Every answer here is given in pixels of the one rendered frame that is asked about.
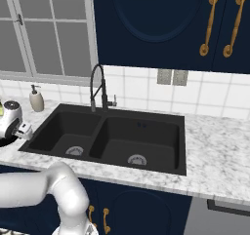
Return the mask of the black double sink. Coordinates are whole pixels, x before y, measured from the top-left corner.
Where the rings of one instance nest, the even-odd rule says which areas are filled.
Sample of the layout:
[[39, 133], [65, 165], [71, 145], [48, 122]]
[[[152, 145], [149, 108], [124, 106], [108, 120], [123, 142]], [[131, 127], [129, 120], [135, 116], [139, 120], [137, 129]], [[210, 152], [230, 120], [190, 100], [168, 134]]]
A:
[[184, 176], [185, 118], [60, 104], [22, 151]]

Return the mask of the black spring tap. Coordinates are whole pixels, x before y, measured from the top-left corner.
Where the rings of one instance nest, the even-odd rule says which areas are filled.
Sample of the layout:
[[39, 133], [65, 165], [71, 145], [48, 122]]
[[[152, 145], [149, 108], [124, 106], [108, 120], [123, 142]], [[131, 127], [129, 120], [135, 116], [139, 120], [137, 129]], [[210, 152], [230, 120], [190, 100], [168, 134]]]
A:
[[[101, 79], [101, 84], [99, 85], [98, 89], [94, 92], [94, 76], [97, 68], [100, 69], [102, 79]], [[91, 73], [91, 79], [90, 79], [90, 103], [91, 103], [91, 110], [93, 112], [96, 111], [96, 101], [95, 97], [98, 94], [98, 92], [102, 92], [102, 109], [103, 111], [108, 111], [108, 108], [110, 106], [116, 106], [117, 105], [117, 100], [114, 99], [113, 101], [109, 101], [107, 98], [106, 94], [106, 84], [105, 84], [105, 78], [104, 78], [104, 68], [98, 63], [94, 66], [92, 73]]]

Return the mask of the grey framed window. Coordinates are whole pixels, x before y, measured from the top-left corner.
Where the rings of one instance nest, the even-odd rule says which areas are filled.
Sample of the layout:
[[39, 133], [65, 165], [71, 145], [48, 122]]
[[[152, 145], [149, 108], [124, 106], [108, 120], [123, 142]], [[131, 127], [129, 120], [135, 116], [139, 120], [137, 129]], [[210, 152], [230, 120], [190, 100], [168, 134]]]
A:
[[97, 62], [93, 0], [0, 0], [0, 79], [87, 86]]

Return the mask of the beige soap dispenser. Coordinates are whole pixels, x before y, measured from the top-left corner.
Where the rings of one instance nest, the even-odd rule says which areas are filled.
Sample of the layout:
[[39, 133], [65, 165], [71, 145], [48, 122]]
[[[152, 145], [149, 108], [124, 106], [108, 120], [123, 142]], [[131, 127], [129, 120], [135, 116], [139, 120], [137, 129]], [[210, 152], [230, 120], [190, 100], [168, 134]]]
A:
[[44, 110], [44, 99], [41, 93], [38, 91], [38, 86], [31, 85], [31, 93], [29, 94], [29, 101], [32, 109], [35, 112], [41, 112]]

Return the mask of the grey dishwasher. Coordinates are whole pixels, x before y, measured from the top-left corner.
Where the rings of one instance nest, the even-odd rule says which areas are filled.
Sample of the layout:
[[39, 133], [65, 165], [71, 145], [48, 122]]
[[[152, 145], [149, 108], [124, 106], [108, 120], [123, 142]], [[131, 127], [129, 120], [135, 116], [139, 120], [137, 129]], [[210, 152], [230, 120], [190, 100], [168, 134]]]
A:
[[[192, 198], [184, 235], [250, 235], [250, 216], [211, 211], [207, 200]], [[250, 212], [250, 206], [214, 201], [217, 206]]]

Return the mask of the grey wall socket plate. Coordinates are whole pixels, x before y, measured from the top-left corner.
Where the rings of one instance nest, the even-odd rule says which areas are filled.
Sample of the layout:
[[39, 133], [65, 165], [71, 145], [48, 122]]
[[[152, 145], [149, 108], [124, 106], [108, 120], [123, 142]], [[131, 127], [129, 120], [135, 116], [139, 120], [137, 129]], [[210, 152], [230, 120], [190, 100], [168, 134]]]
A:
[[157, 70], [157, 83], [159, 85], [170, 85], [172, 78], [171, 69], [158, 69]]
[[188, 71], [187, 70], [175, 70], [173, 76], [174, 86], [185, 86], [188, 82]]

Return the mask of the wide navy wall cupboard door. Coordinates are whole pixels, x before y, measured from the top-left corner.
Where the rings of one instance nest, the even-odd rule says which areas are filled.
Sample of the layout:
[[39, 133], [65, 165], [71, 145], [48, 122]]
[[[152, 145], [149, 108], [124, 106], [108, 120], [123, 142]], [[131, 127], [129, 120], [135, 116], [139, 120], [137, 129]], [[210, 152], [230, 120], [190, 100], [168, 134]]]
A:
[[209, 52], [202, 57], [208, 0], [94, 0], [99, 63], [209, 71], [225, 4], [216, 4]]

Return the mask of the narrow navy wall cupboard door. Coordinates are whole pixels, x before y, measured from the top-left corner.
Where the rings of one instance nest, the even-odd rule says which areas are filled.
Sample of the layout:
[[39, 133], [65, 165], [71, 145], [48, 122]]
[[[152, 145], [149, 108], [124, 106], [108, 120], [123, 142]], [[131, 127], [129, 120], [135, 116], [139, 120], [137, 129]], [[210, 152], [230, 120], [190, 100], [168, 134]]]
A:
[[239, 6], [235, 3], [235, 0], [226, 1], [213, 60], [212, 70], [214, 72], [250, 74], [250, 0], [246, 0], [243, 6], [232, 55], [229, 58], [225, 58], [223, 55], [225, 45], [230, 43], [238, 9]]

